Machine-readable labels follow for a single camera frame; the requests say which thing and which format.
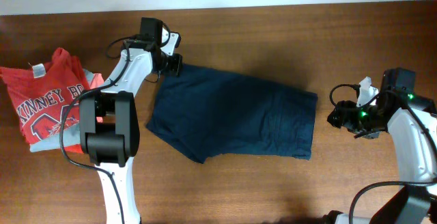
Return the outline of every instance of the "clothing tag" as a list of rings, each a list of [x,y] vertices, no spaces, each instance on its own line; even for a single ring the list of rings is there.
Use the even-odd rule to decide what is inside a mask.
[[[44,67],[44,64],[37,64],[35,66],[32,66],[33,70],[33,77],[40,78],[46,75],[46,68]]]

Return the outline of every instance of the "wooden table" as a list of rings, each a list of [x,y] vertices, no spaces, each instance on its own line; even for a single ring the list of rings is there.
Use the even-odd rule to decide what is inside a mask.
[[[144,223],[261,223],[347,212],[365,185],[398,179],[397,163],[389,135],[355,140],[326,122],[331,88],[365,76],[379,87],[384,70],[400,66],[417,73],[418,94],[437,99],[435,1],[2,16],[0,63],[28,68],[60,46],[106,77],[117,60],[106,59],[104,48],[137,33],[142,16],[182,35],[178,53],[186,63],[319,96],[310,161],[226,154],[200,165],[144,128],[158,90],[144,83],[136,97],[141,145],[133,175]],[[349,90],[335,95],[353,98]],[[104,223],[97,173],[68,164],[58,150],[30,153],[4,84],[0,104],[0,223]],[[356,213],[371,216],[396,191],[366,194]]]

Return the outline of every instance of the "robotic arm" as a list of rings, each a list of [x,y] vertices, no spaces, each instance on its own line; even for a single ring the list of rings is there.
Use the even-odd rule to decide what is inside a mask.
[[[381,92],[371,86],[369,77],[363,79],[360,85],[339,85],[330,94],[335,109],[328,116],[328,122],[337,128],[345,126],[355,134],[355,138],[374,139],[380,132],[388,132],[395,144],[400,180],[434,182],[437,177],[437,149],[434,144],[437,141],[437,112],[433,100],[413,92],[414,80],[414,72],[397,68],[384,72]],[[340,101],[335,104],[332,94],[341,86],[355,89],[357,102]],[[436,218],[433,213],[435,208],[432,207],[435,196],[435,184],[406,184],[371,219],[352,217],[353,222],[420,223],[428,213],[433,221],[433,217]],[[349,218],[347,214],[340,214],[333,223],[349,223]]]
[[[124,223],[141,223],[135,205],[132,164],[139,147],[139,125],[134,97],[150,73],[178,76],[182,56],[174,54],[181,37],[163,29],[163,22],[155,18],[142,18],[140,34],[127,40],[120,61],[103,85],[114,80],[111,87],[102,89],[79,103],[81,148],[89,154],[97,168],[112,175],[124,214]],[[98,123],[97,117],[115,116],[115,123]],[[107,224],[120,224],[122,211],[115,188],[108,175],[98,171],[102,182]]]

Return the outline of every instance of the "wood grain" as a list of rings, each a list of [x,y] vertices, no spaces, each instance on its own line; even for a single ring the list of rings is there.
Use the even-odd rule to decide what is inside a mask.
[[[297,5],[218,10],[103,12],[0,17],[0,64],[27,68],[64,47],[85,68],[108,76],[117,60],[105,46],[160,18],[182,35],[184,61],[299,87],[319,96],[310,161],[226,154],[191,162],[144,128],[158,86],[136,97],[141,145],[135,197],[144,223],[261,223],[284,216],[347,212],[362,187],[396,180],[389,135],[354,140],[326,122],[330,89],[388,68],[416,71],[416,92],[437,99],[437,2]],[[339,90],[335,99],[353,98]],[[59,151],[30,153],[0,85],[0,223],[104,223],[97,173],[69,165]],[[74,158],[87,162],[86,156]],[[358,203],[370,216],[397,191],[376,189]]]

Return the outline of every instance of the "red fabric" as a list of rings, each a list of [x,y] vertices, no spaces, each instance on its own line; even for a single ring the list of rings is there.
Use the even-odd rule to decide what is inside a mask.
[[[78,57],[58,48],[52,62],[44,64],[46,75],[35,79],[32,70],[0,67],[3,81],[20,119],[21,133],[33,144],[59,133],[61,111],[84,89],[89,89]],[[79,105],[68,114],[66,128],[79,122]],[[66,148],[82,153],[80,145]]]

